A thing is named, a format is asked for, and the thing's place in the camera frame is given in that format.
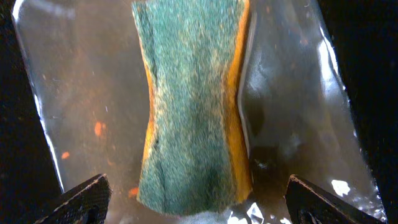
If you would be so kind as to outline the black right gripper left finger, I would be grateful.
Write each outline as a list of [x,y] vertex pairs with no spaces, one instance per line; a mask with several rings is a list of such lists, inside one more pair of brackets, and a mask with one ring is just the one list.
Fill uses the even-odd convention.
[[111,199],[106,174],[98,174],[40,209],[34,223],[104,223]]

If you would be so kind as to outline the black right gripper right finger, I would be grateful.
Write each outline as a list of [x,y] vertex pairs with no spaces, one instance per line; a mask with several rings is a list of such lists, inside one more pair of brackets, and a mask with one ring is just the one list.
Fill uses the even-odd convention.
[[298,175],[289,177],[285,201],[292,223],[384,223]]

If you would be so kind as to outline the green yellow sponge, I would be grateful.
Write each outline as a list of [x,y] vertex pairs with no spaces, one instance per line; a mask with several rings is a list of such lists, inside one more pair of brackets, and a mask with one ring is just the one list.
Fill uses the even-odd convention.
[[237,94],[250,3],[135,1],[149,86],[138,201],[165,215],[222,212],[252,190]]

